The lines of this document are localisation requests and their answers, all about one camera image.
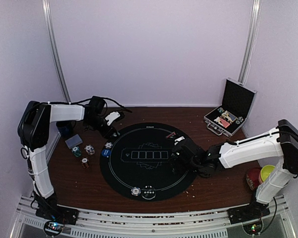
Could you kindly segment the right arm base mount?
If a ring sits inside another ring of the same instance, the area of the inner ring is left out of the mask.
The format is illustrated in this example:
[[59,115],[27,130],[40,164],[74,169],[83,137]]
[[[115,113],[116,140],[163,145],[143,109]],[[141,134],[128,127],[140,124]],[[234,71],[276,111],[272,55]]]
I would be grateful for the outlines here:
[[230,208],[227,211],[228,218],[231,224],[243,223],[251,220],[260,219],[263,216],[270,215],[270,210],[267,207],[258,206],[240,206],[236,208]]

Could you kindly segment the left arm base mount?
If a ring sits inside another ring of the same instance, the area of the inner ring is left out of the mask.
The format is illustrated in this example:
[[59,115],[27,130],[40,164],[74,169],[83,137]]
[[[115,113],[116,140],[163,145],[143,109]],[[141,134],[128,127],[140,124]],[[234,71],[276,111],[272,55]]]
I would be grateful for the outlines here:
[[79,211],[73,208],[57,207],[56,211],[53,209],[47,210],[38,208],[35,212],[37,217],[44,218],[46,220],[55,221],[60,224],[75,225]]

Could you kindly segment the red triangular button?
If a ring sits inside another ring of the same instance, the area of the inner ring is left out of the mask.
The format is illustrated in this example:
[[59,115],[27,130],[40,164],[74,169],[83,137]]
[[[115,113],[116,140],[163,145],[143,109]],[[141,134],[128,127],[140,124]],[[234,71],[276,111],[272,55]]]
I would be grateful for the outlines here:
[[167,135],[165,138],[170,139],[170,140],[174,140],[175,137],[176,137],[176,133],[172,132],[171,134]]

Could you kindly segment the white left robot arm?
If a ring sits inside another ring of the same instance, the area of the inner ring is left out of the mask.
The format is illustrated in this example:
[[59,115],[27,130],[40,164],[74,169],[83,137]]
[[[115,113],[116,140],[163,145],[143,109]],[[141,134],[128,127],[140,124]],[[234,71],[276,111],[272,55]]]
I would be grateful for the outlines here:
[[17,134],[21,142],[21,154],[27,161],[28,174],[33,182],[33,191],[39,207],[50,220],[61,216],[57,196],[52,186],[47,160],[46,145],[50,124],[53,122],[82,121],[88,128],[98,131],[103,138],[119,136],[112,125],[124,118],[126,108],[102,115],[108,98],[92,96],[78,102],[30,101],[19,122]]

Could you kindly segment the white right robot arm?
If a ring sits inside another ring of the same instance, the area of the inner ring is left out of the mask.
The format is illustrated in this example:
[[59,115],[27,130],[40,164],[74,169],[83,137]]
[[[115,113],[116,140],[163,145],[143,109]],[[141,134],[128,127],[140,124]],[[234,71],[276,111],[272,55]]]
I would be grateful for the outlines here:
[[245,215],[255,219],[264,210],[264,205],[288,182],[298,176],[298,130],[286,119],[277,127],[260,135],[235,141],[224,142],[203,150],[192,139],[178,137],[174,140],[169,163],[176,174],[191,170],[209,178],[221,165],[230,169],[251,161],[279,157],[279,161],[268,178],[256,189],[254,201],[245,207]]

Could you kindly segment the blue round blind button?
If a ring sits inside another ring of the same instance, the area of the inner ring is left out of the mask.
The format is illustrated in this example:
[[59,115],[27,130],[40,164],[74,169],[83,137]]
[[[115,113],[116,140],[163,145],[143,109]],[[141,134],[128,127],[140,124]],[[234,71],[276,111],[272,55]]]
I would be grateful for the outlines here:
[[104,149],[101,151],[101,155],[103,157],[109,157],[111,155],[111,150],[110,149]]

